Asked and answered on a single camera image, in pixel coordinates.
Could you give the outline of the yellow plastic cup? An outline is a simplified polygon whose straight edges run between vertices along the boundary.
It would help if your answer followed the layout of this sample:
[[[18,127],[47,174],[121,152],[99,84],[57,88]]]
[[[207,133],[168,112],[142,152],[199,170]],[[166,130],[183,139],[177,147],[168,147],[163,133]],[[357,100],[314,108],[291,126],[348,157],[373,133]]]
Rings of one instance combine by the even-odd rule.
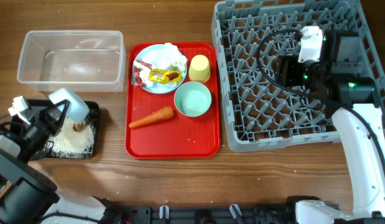
[[[190,62],[188,77],[193,82],[205,83],[210,79],[210,61],[204,55],[196,55]]]

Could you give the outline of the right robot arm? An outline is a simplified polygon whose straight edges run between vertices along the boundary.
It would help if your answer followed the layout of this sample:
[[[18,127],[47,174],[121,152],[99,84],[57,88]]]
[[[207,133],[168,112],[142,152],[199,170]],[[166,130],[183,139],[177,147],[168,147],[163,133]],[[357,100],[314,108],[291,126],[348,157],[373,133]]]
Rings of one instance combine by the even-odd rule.
[[[362,74],[359,36],[345,30],[306,26],[293,30],[296,55],[277,57],[278,86],[321,101],[343,145],[353,189],[353,212],[317,199],[294,204],[297,223],[385,223],[385,138],[375,81]]]

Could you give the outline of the red snack wrapper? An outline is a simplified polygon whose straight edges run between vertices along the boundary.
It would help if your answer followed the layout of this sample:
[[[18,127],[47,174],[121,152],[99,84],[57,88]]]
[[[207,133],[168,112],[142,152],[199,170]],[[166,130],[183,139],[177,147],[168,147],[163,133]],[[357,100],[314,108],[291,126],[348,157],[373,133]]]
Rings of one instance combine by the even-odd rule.
[[[151,87],[154,82],[149,80],[149,74],[153,68],[155,66],[151,63],[142,60],[133,61],[134,84],[139,87]]]

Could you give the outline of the orange carrot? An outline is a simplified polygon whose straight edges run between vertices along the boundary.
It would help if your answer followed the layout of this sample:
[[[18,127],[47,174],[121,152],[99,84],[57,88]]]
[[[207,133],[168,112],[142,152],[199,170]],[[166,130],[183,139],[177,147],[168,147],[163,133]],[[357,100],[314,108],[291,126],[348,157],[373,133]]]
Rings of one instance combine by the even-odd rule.
[[[139,120],[129,123],[128,127],[131,129],[140,128],[142,126],[147,126],[150,124],[158,123],[165,121],[174,116],[174,111],[170,106],[161,108],[160,110],[153,112],[150,115],[147,115]]]

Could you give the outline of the white rice pile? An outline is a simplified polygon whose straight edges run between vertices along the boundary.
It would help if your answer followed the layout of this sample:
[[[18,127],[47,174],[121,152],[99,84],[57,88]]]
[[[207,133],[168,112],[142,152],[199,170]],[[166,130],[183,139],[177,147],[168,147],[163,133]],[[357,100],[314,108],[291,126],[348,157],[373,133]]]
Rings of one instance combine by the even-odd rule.
[[[87,159],[92,156],[94,128],[86,123],[81,131],[75,131],[73,125],[73,120],[66,117],[61,131],[47,141],[45,147],[51,150],[53,156],[71,159]]]

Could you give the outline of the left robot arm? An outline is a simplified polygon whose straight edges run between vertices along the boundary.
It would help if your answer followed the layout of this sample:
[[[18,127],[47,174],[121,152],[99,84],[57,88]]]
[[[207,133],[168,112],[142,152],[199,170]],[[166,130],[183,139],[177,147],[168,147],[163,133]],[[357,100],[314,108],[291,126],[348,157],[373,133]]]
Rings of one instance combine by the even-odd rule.
[[[66,195],[28,165],[49,137],[60,132],[73,103],[61,100],[35,112],[21,99],[25,121],[0,124],[0,223],[129,223],[107,199]]]

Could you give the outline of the light green bowl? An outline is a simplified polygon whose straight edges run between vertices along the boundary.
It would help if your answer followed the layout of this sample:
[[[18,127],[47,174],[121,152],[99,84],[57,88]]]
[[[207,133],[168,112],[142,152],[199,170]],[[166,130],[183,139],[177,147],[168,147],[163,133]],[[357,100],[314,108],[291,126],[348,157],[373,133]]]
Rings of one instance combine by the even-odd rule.
[[[174,95],[176,109],[185,116],[198,117],[208,111],[212,96],[209,89],[199,82],[180,85]]]

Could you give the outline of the brown food scrap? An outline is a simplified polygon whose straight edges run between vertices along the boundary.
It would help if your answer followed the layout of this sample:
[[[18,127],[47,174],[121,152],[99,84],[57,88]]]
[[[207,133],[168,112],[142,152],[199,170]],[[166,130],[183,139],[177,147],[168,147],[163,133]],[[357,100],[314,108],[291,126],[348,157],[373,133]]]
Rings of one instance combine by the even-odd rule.
[[[83,121],[82,123],[76,123],[73,124],[73,130],[76,132],[82,132],[86,127],[86,121]]]

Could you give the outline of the small light blue bowl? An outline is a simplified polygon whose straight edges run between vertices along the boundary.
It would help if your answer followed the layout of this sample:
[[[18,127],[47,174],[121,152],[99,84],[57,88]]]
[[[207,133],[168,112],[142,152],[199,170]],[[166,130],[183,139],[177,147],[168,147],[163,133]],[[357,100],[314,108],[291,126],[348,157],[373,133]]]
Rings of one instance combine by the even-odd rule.
[[[49,95],[49,99],[53,104],[57,104],[63,100],[69,102],[66,115],[74,122],[81,124],[89,113],[87,104],[73,91],[68,88],[61,88]]]

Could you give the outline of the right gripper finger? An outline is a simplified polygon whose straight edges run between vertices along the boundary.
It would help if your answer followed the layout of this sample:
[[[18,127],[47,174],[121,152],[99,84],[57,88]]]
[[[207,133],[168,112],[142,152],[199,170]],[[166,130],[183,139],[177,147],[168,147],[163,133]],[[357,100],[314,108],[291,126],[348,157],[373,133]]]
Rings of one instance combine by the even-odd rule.
[[[279,86],[294,87],[307,84],[307,76],[302,70],[276,70],[275,82]]]
[[[271,68],[277,76],[287,76],[302,72],[303,64],[296,55],[281,55],[272,61]]]

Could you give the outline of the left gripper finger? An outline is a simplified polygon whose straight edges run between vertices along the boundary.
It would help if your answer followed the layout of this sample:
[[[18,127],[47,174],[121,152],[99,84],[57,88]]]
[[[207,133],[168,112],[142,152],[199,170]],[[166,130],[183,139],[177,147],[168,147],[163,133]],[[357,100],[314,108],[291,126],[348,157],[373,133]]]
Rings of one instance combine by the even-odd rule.
[[[69,106],[70,106],[70,102],[68,100],[62,100],[53,105],[53,110],[58,110],[61,112],[58,119],[56,119],[53,122],[53,125],[54,125],[53,131],[52,131],[53,136],[57,136],[61,131],[63,123],[65,121],[65,117],[67,116],[67,111]]]
[[[53,105],[32,105],[31,110],[34,114],[29,119],[30,122],[37,122],[38,120],[42,122],[54,122],[61,113],[58,110],[53,110]]]

